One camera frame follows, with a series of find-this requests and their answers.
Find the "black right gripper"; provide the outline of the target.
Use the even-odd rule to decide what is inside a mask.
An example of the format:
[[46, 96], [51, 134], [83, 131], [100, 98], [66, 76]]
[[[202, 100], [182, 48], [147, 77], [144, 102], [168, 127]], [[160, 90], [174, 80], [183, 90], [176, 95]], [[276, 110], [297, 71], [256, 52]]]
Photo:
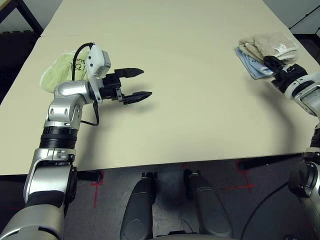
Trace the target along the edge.
[[269, 69], [270, 74], [275, 77], [271, 82], [281, 93], [285, 93], [290, 84], [300, 77], [306, 76], [307, 71], [298, 64], [284, 70], [285, 64], [277, 57], [269, 55], [263, 58], [264, 65]]

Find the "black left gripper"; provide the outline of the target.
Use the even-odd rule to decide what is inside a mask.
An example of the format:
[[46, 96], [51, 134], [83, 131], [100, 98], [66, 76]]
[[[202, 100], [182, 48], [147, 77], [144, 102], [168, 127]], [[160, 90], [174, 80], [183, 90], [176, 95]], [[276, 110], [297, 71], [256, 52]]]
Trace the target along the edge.
[[124, 105], [129, 105], [150, 97], [152, 92], [149, 91], [134, 92], [127, 96], [124, 96], [121, 91], [122, 84], [120, 78], [133, 78], [143, 73], [144, 71], [139, 68], [115, 69], [114, 73], [107, 74], [102, 78], [103, 87], [99, 88], [101, 98], [103, 100], [123, 101]]

